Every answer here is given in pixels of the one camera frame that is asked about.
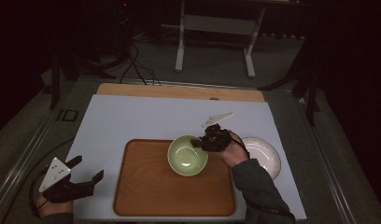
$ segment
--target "wooden board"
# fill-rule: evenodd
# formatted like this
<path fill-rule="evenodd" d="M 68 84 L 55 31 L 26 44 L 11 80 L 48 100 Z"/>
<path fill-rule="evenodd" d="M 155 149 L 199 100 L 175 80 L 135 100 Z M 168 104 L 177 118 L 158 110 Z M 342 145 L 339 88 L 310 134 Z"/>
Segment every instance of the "wooden board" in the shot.
<path fill-rule="evenodd" d="M 226 217 L 234 212 L 232 173 L 220 157 L 209 155 L 194 176 L 175 173 L 168 161 L 170 140 L 127 143 L 114 211 L 123 217 Z"/>
<path fill-rule="evenodd" d="M 225 101 L 264 102 L 263 95 L 260 91 L 183 86 L 147 86 L 103 83 L 98 88 L 97 94 L 204 100 L 218 98 Z"/>

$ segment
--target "hand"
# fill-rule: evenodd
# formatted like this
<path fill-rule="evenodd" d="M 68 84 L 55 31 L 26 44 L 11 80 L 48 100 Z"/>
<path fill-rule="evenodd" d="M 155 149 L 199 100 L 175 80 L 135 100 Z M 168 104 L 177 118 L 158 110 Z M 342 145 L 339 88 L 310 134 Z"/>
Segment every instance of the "hand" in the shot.
<path fill-rule="evenodd" d="M 39 208 L 38 212 L 40 217 L 59 213 L 72 213 L 74 210 L 74 202 L 68 203 L 51 203 L 42 195 L 36 200 L 36 207 Z"/>
<path fill-rule="evenodd" d="M 229 131 L 231 133 L 231 137 L 235 140 L 237 140 L 240 143 L 243 143 L 243 141 L 232 131 Z M 229 166 L 234 167 L 238 163 L 242 161 L 248 160 L 248 156 L 246 152 L 234 141 L 232 141 L 225 150 L 221 152 L 210 152 L 219 155 L 223 161 Z"/>

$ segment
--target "wooden tray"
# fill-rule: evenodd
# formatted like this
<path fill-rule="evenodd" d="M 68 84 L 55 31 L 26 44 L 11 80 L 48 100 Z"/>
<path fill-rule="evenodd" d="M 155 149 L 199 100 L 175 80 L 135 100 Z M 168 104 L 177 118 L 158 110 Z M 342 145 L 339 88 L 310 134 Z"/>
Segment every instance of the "wooden tray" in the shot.
<path fill-rule="evenodd" d="M 231 170 L 209 155 L 194 176 L 175 173 L 167 161 L 170 140 L 127 143 L 114 211 L 123 217 L 226 217 L 234 212 Z"/>

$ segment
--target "sleeve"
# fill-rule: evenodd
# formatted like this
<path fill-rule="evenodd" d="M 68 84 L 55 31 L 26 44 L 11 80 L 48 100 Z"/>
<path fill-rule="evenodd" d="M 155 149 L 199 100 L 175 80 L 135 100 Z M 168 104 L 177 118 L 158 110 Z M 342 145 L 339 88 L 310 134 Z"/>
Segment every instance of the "sleeve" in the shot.
<path fill-rule="evenodd" d="M 42 224 L 73 224 L 73 213 L 59 213 L 42 218 Z"/>
<path fill-rule="evenodd" d="M 290 224 L 294 222 L 289 207 L 281 198 L 269 173 L 260 166 L 256 159 L 235 165 L 232 168 L 232 173 L 233 182 L 236 188 L 242 191 L 247 203 L 245 223 Z M 283 211 L 287 216 L 264 211 L 264 208 L 267 207 Z"/>

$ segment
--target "white plate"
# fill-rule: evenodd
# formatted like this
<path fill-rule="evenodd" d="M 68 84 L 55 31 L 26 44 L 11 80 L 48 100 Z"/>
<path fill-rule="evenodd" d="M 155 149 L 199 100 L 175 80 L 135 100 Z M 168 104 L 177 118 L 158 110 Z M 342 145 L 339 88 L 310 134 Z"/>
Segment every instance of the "white plate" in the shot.
<path fill-rule="evenodd" d="M 281 170 L 281 160 L 272 145 L 257 137 L 245 137 L 242 139 L 250 158 L 255 158 L 272 179 L 275 179 Z"/>

